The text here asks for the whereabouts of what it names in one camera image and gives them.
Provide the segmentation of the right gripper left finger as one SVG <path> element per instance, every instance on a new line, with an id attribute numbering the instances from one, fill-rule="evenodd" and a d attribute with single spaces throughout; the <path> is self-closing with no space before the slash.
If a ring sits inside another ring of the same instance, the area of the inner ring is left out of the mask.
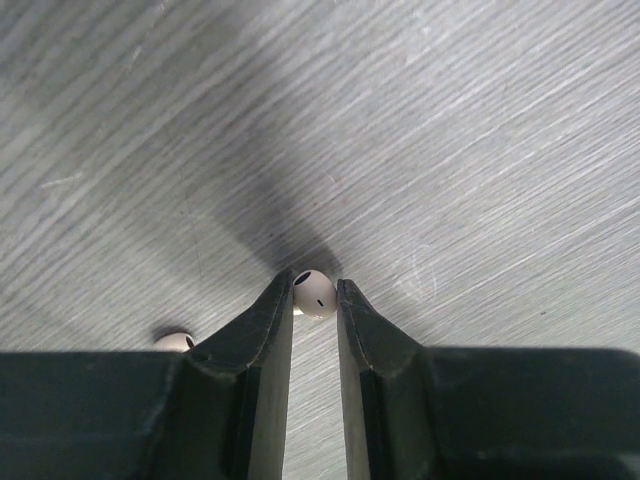
<path id="1" fill-rule="evenodd" d="M 278 479 L 293 276 L 186 352 L 1 357 L 5 479 Z"/>

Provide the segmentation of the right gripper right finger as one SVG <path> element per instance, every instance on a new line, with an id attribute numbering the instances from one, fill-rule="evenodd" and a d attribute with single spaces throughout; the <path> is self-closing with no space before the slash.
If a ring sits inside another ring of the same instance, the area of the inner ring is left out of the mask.
<path id="1" fill-rule="evenodd" d="M 639 358 L 425 346 L 337 285 L 352 479 L 635 479 Z"/>

